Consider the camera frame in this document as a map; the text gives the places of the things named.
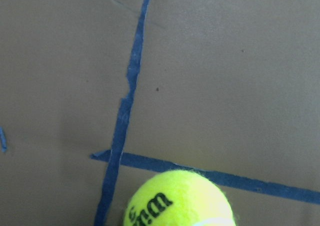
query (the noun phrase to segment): yellow tennis ball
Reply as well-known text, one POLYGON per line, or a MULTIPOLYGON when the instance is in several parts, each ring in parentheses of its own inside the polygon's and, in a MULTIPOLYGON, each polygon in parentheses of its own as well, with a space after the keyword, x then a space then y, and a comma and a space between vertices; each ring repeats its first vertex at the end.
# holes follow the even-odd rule
POLYGON ((235 226, 232 209, 221 190, 186 170, 160 173, 131 198, 124 226, 235 226))

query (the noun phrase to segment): blue painter's tape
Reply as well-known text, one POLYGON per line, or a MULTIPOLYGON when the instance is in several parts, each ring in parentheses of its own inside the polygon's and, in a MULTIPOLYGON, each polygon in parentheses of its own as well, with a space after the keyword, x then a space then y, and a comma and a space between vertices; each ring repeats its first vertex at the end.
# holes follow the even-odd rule
POLYGON ((1 150, 2 152, 6 152, 7 151, 7 140, 6 140, 6 136, 4 134, 4 131, 2 129, 2 127, 0 127, 0 141, 1 141, 1 150))
POLYGON ((131 108, 137 87, 138 74, 141 67, 145 21, 149 2, 150 0, 143 0, 141 14, 135 32, 134 43, 126 75, 129 83, 129 92, 125 98, 122 98, 118 111, 115 132, 113 134, 113 141, 109 154, 109 163, 103 180, 102 194, 96 211, 94 226, 103 226, 105 224, 107 213, 115 192, 114 189, 119 173, 119 166, 126 141, 126 132, 128 130, 131 108))
MULTIPOLYGON (((99 154, 91 155, 92 159, 108 162, 110 158, 110 151, 100 152, 99 154)), ((267 194, 287 199, 293 199, 302 202, 320 204, 320 192, 303 189, 298 187, 290 187, 273 182, 264 182, 261 180, 251 179, 247 177, 236 176, 228 173, 217 171, 206 171, 198 168, 179 165, 173 162, 144 157, 131 153, 124 153, 121 159, 121 165, 145 169, 155 172, 164 172, 173 169, 185 169, 199 172, 201 175, 207 177, 212 182, 227 186, 238 188, 246 191, 267 194)))

